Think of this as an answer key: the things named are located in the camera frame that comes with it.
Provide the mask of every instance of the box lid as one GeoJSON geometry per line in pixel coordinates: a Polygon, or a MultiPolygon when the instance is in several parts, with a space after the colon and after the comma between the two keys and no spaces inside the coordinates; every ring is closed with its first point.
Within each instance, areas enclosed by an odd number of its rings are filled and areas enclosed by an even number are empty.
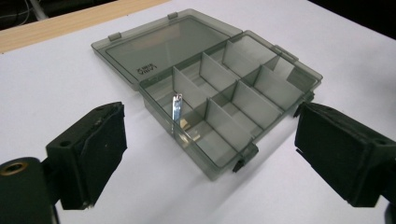
{"type": "Polygon", "coordinates": [[[110,35],[92,47],[134,86],[241,33],[229,24],[186,9],[110,35]]]}

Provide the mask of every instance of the white table surface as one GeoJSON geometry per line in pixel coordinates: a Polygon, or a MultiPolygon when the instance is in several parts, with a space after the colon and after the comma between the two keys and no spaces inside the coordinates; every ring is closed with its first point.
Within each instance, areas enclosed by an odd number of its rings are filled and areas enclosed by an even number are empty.
{"type": "Polygon", "coordinates": [[[208,180],[142,96],[93,53],[92,42],[185,8],[287,49],[324,76],[314,102],[396,140],[395,40],[303,0],[173,0],[0,55],[0,163],[44,160],[47,143],[71,124],[122,101],[128,141],[122,162],[94,208],[64,211],[57,203],[63,224],[384,223],[384,198],[375,208],[353,208],[295,152],[296,119],[269,132],[240,172],[208,180]]]}

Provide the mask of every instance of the plastic storage box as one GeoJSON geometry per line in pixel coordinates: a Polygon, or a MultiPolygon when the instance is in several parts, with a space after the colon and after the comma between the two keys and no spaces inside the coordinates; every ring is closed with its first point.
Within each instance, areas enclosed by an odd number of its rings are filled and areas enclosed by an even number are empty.
{"type": "Polygon", "coordinates": [[[193,9],[92,47],[212,180],[250,161],[255,143],[312,100],[322,79],[282,48],[193,9]]]}

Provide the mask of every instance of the black mount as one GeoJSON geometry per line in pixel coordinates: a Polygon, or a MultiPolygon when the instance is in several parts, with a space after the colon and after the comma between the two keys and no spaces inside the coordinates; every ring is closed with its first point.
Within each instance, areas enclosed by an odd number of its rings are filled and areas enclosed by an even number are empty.
{"type": "Polygon", "coordinates": [[[312,168],[354,207],[389,200],[386,223],[396,223],[396,143],[345,114],[302,103],[295,146],[312,168]]]}
{"type": "Polygon", "coordinates": [[[123,104],[96,107],[47,145],[48,157],[0,165],[0,223],[59,223],[63,209],[94,206],[126,146],[123,104]]]}

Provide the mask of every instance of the wooden surface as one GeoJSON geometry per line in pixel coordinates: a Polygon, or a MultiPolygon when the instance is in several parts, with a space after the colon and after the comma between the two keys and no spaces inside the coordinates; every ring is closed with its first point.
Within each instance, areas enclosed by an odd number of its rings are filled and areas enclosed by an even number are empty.
{"type": "Polygon", "coordinates": [[[37,21],[0,31],[0,52],[4,53],[110,21],[169,0],[118,0],[98,7],[37,21]]]}

